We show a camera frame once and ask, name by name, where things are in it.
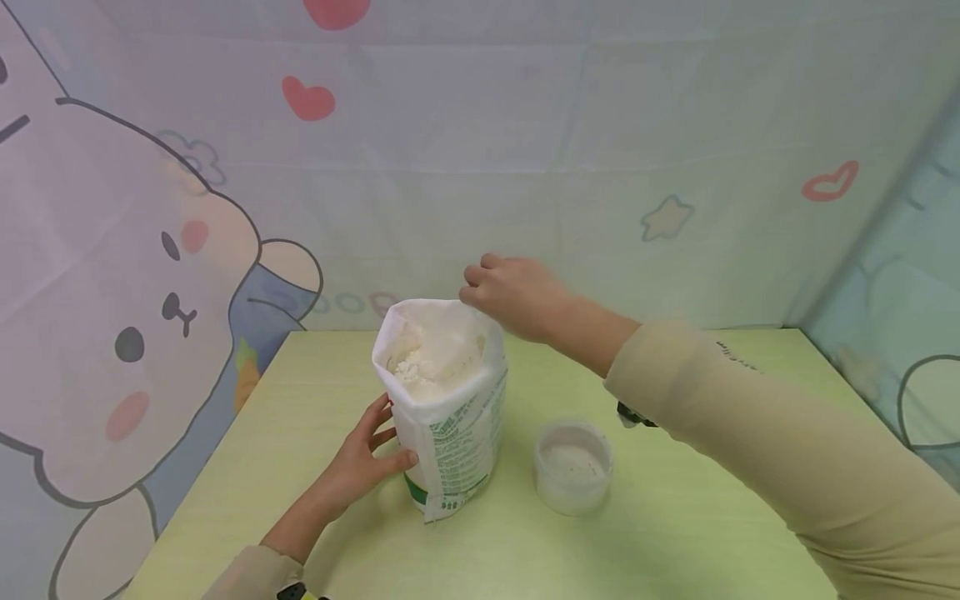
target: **left hand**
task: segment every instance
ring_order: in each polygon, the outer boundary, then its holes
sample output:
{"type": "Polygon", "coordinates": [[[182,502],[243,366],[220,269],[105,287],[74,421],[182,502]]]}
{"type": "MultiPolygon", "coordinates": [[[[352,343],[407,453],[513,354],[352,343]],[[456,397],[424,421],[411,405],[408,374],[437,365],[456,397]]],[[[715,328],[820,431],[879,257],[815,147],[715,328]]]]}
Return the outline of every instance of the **left hand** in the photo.
{"type": "Polygon", "coordinates": [[[333,461],[310,487],[308,493],[330,511],[331,519],[342,515],[384,479],[417,464],[417,454],[413,450],[400,450],[382,458],[373,456],[374,450],[396,437],[393,427],[379,433],[376,431],[392,416],[390,399],[384,394],[367,408],[333,461]]]}

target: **pink cheek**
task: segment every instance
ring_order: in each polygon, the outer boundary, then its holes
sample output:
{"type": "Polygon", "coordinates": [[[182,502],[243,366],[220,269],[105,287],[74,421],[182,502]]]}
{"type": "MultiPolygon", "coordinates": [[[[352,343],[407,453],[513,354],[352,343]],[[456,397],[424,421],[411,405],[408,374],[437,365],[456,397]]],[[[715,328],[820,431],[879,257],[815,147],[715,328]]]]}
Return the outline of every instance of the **pink cheek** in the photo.
{"type": "Polygon", "coordinates": [[[107,439],[111,442],[126,440],[143,420],[149,406],[150,397],[146,392],[134,392],[120,400],[107,419],[107,439]]]}
{"type": "Polygon", "coordinates": [[[196,254],[206,244],[210,228],[203,221],[187,221],[180,230],[180,242],[189,254],[196,254]]]}

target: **beige sleeve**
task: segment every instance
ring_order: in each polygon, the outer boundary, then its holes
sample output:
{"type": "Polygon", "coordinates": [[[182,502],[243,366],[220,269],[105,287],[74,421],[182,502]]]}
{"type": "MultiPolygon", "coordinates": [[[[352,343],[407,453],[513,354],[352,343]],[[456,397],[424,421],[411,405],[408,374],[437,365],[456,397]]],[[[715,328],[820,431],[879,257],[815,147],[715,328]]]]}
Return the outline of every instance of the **beige sleeve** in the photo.
{"type": "Polygon", "coordinates": [[[882,427],[683,323],[643,325],[605,385],[763,498],[842,598],[960,598],[960,495],[882,427]]]}
{"type": "Polygon", "coordinates": [[[303,567],[264,546],[247,546],[237,555],[203,600],[276,600],[278,592],[299,581],[303,567]]]}

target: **bunny eye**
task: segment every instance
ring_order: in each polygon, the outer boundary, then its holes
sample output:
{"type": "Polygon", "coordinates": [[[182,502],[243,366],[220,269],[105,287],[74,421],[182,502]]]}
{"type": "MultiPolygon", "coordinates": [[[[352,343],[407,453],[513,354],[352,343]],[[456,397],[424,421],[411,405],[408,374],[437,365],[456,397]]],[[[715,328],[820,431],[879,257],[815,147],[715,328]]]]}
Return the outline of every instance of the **bunny eye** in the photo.
{"type": "Polygon", "coordinates": [[[160,234],[160,243],[163,244],[163,251],[174,260],[180,260],[180,249],[177,248],[177,242],[166,231],[160,234]]]}
{"type": "Polygon", "coordinates": [[[125,363],[135,363],[143,358],[143,335],[136,327],[127,327],[117,335],[113,351],[125,363]]]}

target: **printed backdrop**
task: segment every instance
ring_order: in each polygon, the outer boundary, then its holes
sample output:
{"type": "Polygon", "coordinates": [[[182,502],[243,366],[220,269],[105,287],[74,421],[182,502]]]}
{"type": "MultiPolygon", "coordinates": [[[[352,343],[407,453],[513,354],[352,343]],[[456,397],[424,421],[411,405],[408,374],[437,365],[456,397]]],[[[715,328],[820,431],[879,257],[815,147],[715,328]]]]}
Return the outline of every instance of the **printed backdrop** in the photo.
{"type": "Polygon", "coordinates": [[[104,600],[286,334],[528,254],[794,323],[956,80],[955,0],[0,0],[0,589],[104,600]]]}
{"type": "Polygon", "coordinates": [[[804,330],[960,492],[960,87],[804,330]]]}

